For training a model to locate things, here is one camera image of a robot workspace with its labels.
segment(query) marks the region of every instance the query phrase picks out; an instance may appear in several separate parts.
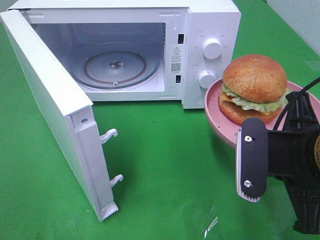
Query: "white knob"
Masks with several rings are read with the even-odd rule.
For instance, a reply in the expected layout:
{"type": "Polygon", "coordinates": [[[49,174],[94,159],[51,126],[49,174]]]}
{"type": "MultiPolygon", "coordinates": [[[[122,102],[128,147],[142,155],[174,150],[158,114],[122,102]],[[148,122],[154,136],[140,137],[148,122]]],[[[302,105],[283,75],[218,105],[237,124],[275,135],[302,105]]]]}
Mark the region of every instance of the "white knob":
{"type": "Polygon", "coordinates": [[[209,88],[211,84],[216,80],[217,79],[213,71],[210,71],[210,70],[202,71],[199,74],[199,84],[204,89],[209,88]]]}
{"type": "Polygon", "coordinates": [[[202,51],[207,59],[216,59],[222,52],[221,43],[216,38],[209,38],[202,44],[202,51]]]}

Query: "black cable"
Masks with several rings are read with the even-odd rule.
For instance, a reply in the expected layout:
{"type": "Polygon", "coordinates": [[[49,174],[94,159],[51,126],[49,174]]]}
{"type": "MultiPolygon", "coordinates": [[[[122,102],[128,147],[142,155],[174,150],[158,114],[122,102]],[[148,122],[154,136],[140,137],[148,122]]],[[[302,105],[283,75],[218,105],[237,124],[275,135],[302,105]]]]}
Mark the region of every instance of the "black cable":
{"type": "Polygon", "coordinates": [[[294,104],[294,102],[300,98],[300,96],[302,94],[304,94],[306,91],[308,91],[310,88],[312,88],[314,85],[318,84],[320,82],[320,77],[318,77],[317,79],[313,80],[312,82],[310,82],[307,86],[305,86],[303,89],[301,89],[295,96],[294,98],[288,102],[288,104],[284,107],[284,109],[282,110],[282,112],[280,113],[278,119],[276,120],[273,130],[278,130],[278,127],[280,125],[281,120],[284,118],[285,114],[287,113],[288,109],[291,107],[292,104],[294,104]]]}

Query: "green table surface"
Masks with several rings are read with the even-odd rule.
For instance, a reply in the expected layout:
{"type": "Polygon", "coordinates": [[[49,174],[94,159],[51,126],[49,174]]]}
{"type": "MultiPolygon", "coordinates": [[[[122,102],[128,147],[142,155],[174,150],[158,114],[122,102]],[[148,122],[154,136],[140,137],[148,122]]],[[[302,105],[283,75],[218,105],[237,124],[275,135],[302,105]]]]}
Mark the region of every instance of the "green table surface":
{"type": "MultiPolygon", "coordinates": [[[[262,54],[305,86],[320,57],[263,0],[235,0],[242,13],[233,58],[262,54]]],[[[296,216],[281,181],[261,200],[236,192],[235,150],[211,129],[203,109],[179,101],[96,102],[119,211],[99,222],[32,96],[0,25],[1,240],[319,239],[293,230],[296,216]]],[[[320,87],[310,90],[320,98],[320,87]]]]}

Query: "lettuce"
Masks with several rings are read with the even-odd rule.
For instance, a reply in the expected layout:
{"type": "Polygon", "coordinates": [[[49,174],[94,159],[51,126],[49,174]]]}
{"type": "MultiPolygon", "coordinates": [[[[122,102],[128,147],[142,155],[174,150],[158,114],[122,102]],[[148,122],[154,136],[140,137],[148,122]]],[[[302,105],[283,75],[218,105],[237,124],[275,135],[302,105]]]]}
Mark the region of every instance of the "lettuce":
{"type": "Polygon", "coordinates": [[[278,108],[286,105],[288,103],[286,99],[286,95],[291,92],[291,90],[287,88],[283,96],[280,97],[278,101],[268,102],[268,103],[255,103],[252,101],[245,100],[244,98],[240,97],[236,93],[232,92],[225,84],[222,84],[222,91],[224,91],[226,95],[234,97],[231,99],[231,101],[234,104],[241,106],[243,110],[253,109],[253,110],[263,111],[263,112],[275,111],[278,108]]]}

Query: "qr code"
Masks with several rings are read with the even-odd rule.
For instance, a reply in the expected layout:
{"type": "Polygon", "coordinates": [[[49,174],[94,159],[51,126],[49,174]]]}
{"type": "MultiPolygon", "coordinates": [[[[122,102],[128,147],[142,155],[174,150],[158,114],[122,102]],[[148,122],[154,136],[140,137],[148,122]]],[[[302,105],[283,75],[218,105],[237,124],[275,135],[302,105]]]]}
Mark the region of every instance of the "qr code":
{"type": "Polygon", "coordinates": [[[180,72],[181,63],[171,63],[171,72],[180,72]]]}

